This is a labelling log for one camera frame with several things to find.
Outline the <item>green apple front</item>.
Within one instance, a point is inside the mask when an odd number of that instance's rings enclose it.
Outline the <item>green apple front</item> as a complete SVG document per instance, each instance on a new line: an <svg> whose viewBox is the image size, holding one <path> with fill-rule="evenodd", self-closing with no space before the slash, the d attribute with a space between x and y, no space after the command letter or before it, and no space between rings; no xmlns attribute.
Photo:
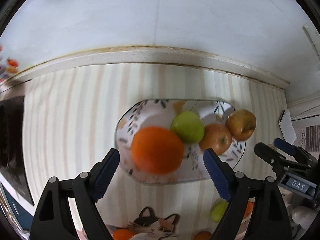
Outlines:
<svg viewBox="0 0 320 240"><path fill-rule="evenodd" d="M228 207L228 202L224 199L218 199L211 212L210 212L210 218L213 222L219 223Z"/></svg>

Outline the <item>green apple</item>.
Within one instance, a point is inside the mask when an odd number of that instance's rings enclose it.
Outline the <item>green apple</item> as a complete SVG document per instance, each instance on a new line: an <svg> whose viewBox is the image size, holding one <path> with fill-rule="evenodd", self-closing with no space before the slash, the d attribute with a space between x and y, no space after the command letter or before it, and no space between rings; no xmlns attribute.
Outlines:
<svg viewBox="0 0 320 240"><path fill-rule="evenodd" d="M228 202L224 199L218 199L211 212L210 212L210 218L213 222L219 223L228 207Z"/></svg>
<svg viewBox="0 0 320 240"><path fill-rule="evenodd" d="M202 120L191 111L184 111L177 115L172 121L170 129L186 144L198 143L204 136Z"/></svg>

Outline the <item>red apple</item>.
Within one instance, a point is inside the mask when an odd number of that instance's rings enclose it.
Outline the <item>red apple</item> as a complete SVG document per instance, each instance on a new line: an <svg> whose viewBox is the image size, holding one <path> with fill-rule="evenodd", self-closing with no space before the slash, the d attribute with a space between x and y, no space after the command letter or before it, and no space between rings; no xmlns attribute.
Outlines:
<svg viewBox="0 0 320 240"><path fill-rule="evenodd" d="M251 137L257 125L255 115L246 110L234 111L226 120L226 126L237 141L246 141Z"/></svg>
<svg viewBox="0 0 320 240"><path fill-rule="evenodd" d="M217 155L221 155L229 149L231 143L232 135L227 126L212 123L204 127L204 136L199 146L203 152L211 148Z"/></svg>

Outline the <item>green apple back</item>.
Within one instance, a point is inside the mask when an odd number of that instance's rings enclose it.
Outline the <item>green apple back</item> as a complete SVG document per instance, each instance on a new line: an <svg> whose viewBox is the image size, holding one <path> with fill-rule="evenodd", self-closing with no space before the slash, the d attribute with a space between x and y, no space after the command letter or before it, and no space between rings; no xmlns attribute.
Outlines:
<svg viewBox="0 0 320 240"><path fill-rule="evenodd" d="M172 121L170 129L186 144L198 143L204 136L202 120L191 111L184 111L177 115Z"/></svg>

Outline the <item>large orange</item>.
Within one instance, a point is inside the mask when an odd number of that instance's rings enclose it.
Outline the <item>large orange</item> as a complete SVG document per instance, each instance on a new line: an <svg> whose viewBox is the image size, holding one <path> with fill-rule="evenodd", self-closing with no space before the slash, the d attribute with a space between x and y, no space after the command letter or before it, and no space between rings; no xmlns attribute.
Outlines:
<svg viewBox="0 0 320 240"><path fill-rule="evenodd" d="M131 158L136 167L151 174L169 174L179 169L184 143L163 127L144 127L133 137Z"/></svg>

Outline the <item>small orange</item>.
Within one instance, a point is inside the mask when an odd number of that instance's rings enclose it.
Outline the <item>small orange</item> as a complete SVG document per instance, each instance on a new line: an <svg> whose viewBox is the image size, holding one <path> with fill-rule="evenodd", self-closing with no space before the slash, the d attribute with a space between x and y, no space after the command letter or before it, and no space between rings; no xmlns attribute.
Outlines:
<svg viewBox="0 0 320 240"><path fill-rule="evenodd" d="M130 240L136 234L129 229L117 229L113 233L114 240Z"/></svg>

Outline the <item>small brown-red apple front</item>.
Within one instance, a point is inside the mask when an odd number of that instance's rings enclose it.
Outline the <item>small brown-red apple front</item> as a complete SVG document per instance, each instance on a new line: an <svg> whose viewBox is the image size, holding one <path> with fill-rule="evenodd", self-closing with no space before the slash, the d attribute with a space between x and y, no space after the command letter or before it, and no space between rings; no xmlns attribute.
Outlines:
<svg viewBox="0 0 320 240"><path fill-rule="evenodd" d="M193 236L193 240L210 240L212 233L209 231L201 231Z"/></svg>

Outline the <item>striped tablecloth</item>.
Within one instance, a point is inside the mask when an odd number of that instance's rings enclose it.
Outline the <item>striped tablecloth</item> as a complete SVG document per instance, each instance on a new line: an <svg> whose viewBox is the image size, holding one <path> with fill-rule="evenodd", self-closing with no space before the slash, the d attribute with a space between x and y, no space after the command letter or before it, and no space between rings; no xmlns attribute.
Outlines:
<svg viewBox="0 0 320 240"><path fill-rule="evenodd" d="M35 203L50 177L71 179L101 161L114 147L122 115L144 99L221 99L254 113L257 127L236 166L264 179L272 168L253 152L257 142L281 136L282 90L238 76L163 64L108 64L42 75L30 82L24 99L23 157ZM179 239L215 229L209 214L218 193L210 180L146 186L118 169L97 208L106 224L126 226L150 206L158 217L180 215Z"/></svg>

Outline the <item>cat-shaped mat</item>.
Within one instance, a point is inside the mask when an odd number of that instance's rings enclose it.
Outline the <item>cat-shaped mat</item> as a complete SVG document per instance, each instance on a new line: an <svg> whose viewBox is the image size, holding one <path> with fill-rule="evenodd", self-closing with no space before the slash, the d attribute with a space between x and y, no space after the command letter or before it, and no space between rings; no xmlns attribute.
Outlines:
<svg viewBox="0 0 320 240"><path fill-rule="evenodd" d="M175 231L179 220L180 215L176 213L164 218L158 217L152 207L146 206L127 226L105 225L112 237L117 229L129 229L136 234L131 239L169 239L178 237Z"/></svg>

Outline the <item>floral ceramic plate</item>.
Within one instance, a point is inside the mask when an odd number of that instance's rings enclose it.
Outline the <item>floral ceramic plate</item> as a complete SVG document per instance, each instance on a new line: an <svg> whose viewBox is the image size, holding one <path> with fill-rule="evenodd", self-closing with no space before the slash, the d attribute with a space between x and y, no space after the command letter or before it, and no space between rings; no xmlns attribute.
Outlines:
<svg viewBox="0 0 320 240"><path fill-rule="evenodd" d="M114 140L120 167L135 181L168 185L204 180L209 174L199 142L212 142L235 108L221 100L149 99L133 105L118 121Z"/></svg>

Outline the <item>black gas stove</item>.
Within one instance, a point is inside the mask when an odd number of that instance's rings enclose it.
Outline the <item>black gas stove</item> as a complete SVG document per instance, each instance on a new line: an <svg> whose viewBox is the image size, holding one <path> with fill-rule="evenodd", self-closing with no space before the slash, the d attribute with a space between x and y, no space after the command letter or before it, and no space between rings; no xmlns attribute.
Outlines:
<svg viewBox="0 0 320 240"><path fill-rule="evenodd" d="M1 174L27 202L34 205L23 162L23 112L24 96L1 101Z"/></svg>

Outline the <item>colourful wall sticker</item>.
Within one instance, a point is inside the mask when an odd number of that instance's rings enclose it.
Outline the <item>colourful wall sticker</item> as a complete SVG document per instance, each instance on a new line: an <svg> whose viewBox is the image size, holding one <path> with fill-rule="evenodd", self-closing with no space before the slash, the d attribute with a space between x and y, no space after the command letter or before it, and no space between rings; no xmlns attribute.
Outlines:
<svg viewBox="0 0 320 240"><path fill-rule="evenodd" d="M6 57L4 53L3 45L0 45L0 83L3 84L5 81L15 76L20 72L19 70L19 62L12 57Z"/></svg>

